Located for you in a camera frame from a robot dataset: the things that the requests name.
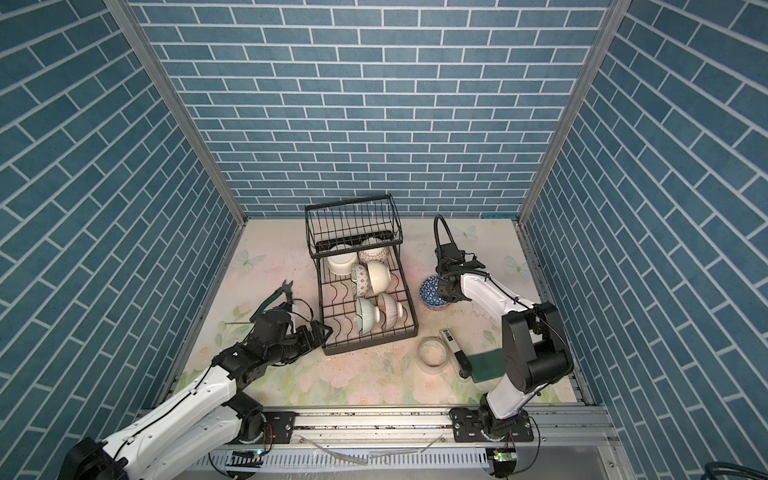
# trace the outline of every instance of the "table surface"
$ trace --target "table surface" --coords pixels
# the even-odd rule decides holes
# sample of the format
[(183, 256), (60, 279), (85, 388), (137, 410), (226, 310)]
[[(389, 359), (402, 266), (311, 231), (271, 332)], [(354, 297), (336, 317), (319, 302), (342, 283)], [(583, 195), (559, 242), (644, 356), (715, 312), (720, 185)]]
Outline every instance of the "table surface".
[[(474, 252), (487, 271), (517, 294), (538, 301), (522, 248), (510, 220), (450, 219), (459, 248)], [(460, 382), (447, 365), (429, 375), (415, 363), (415, 349), (424, 336), (448, 327), (467, 355), (499, 348), (501, 327), (474, 302), (429, 310), (419, 299), (421, 282), (435, 273), (432, 220), (403, 219), (402, 266), (419, 321), (419, 335), (380, 346), (326, 356), (317, 349), (283, 367), (270, 367), (246, 393), (265, 406), (454, 405), (477, 403), (498, 380)], [(293, 280), (293, 294), (318, 315), (316, 269), (306, 247), (303, 220), (250, 220), (219, 290), (195, 340), (177, 384), (188, 384), (222, 349), (242, 340), (255, 309), (282, 283)], [(298, 303), (296, 311), (309, 310)], [(568, 378), (547, 387), (534, 402), (575, 402)]]

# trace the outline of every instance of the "brick wall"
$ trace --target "brick wall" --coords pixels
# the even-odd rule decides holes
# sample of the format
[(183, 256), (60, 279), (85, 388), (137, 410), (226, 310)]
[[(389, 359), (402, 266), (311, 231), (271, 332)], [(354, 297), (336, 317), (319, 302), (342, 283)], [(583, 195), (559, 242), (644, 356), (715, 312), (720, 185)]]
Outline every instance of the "brick wall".
[(250, 216), (477, 217), (517, 213), (608, 2), (131, 4)]
[(100, 0), (0, 2), (0, 200), (0, 478), (56, 478), (151, 407), (233, 220)]
[(638, 478), (768, 469), (767, 25), (634, 0), (531, 217)]

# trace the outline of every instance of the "bowl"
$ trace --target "bowl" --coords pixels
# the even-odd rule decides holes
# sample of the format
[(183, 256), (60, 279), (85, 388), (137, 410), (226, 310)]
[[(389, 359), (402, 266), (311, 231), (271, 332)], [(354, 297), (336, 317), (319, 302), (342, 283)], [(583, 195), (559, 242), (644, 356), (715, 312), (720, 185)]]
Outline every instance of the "bowl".
[(437, 275), (432, 275), (427, 280), (424, 280), (419, 287), (419, 296), (424, 305), (430, 310), (443, 310), (451, 304), (437, 295), (437, 283)]
[[(376, 237), (370, 237), (370, 238), (366, 238), (360, 245), (365, 246), (365, 245), (376, 244), (379, 241), (380, 240)], [(368, 250), (363, 250), (357, 253), (357, 257), (363, 263), (368, 263), (371, 261), (385, 263), (386, 257), (388, 256), (389, 256), (389, 247), (376, 247)]]
[(368, 269), (365, 265), (355, 263), (352, 265), (352, 296), (365, 296), (371, 288), (371, 278), (368, 276)]
[[(352, 246), (342, 243), (336, 245), (331, 251), (344, 250), (345, 248), (352, 248)], [(350, 252), (333, 255), (332, 257), (326, 257), (326, 262), (328, 263), (329, 270), (336, 275), (349, 275), (352, 273), (352, 265), (357, 263), (357, 254), (355, 252)]]
[(360, 335), (365, 335), (373, 329), (373, 324), (381, 320), (381, 312), (364, 298), (355, 300), (355, 317), (357, 318), (357, 330)]
[(379, 295), (381, 292), (385, 292), (389, 288), (389, 283), (392, 282), (392, 274), (389, 272), (389, 268), (384, 263), (376, 260), (371, 260), (367, 265), (373, 294)]
[(379, 308), (384, 312), (382, 330), (394, 328), (397, 321), (406, 314), (405, 309), (402, 307), (402, 303), (395, 300), (395, 297), (388, 293), (380, 293), (376, 302), (379, 304)]

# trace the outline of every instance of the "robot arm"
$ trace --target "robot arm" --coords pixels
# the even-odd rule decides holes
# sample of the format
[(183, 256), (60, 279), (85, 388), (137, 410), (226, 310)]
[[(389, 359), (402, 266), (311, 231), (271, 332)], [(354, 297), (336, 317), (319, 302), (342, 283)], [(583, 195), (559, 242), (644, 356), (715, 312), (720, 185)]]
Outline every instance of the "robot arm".
[[(263, 311), (280, 293), (289, 301)], [(243, 389), (268, 366), (295, 362), (333, 332), (317, 320), (294, 328), (290, 298), (290, 285), (283, 284), (254, 313), (244, 341), (214, 357), (203, 374), (148, 415), (103, 442), (79, 442), (59, 480), (166, 480), (219, 445), (260, 439), (263, 407)]]
[[(449, 242), (440, 244), (439, 221)], [(483, 306), (502, 325), (502, 352), (506, 374), (482, 397), (478, 414), (483, 430), (495, 437), (508, 431), (523, 406), (550, 383), (573, 370), (573, 358), (564, 341), (565, 331), (557, 309), (551, 303), (535, 304), (506, 286), (496, 283), (485, 265), (460, 250), (445, 219), (435, 217), (435, 255), (439, 276), (438, 296), (448, 302), (472, 300)], [(531, 333), (541, 336), (534, 342)]]

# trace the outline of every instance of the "black wire dish rack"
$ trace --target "black wire dish rack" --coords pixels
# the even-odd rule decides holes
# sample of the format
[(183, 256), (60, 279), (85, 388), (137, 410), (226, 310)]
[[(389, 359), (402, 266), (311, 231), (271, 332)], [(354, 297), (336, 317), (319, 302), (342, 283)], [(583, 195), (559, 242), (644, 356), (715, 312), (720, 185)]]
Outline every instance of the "black wire dish rack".
[[(333, 328), (333, 334), (323, 346), (324, 353), (347, 353), (416, 336), (419, 333), (419, 321), (400, 263), (402, 225), (392, 195), (309, 205), (304, 208), (304, 216), (306, 245), (317, 268), (320, 314), (323, 323)], [(363, 245), (363, 241), (369, 238), (375, 241)], [(339, 245), (349, 247), (331, 251)], [(386, 265), (392, 275), (392, 282), (386, 292), (402, 303), (405, 315), (394, 326), (387, 325), (386, 330), (382, 330), (381, 322), (370, 332), (360, 335), (356, 328), (355, 299), (350, 275), (339, 276), (331, 272), (323, 258), (377, 247), (389, 249)], [(378, 296), (372, 291), (365, 298), (379, 308)]]

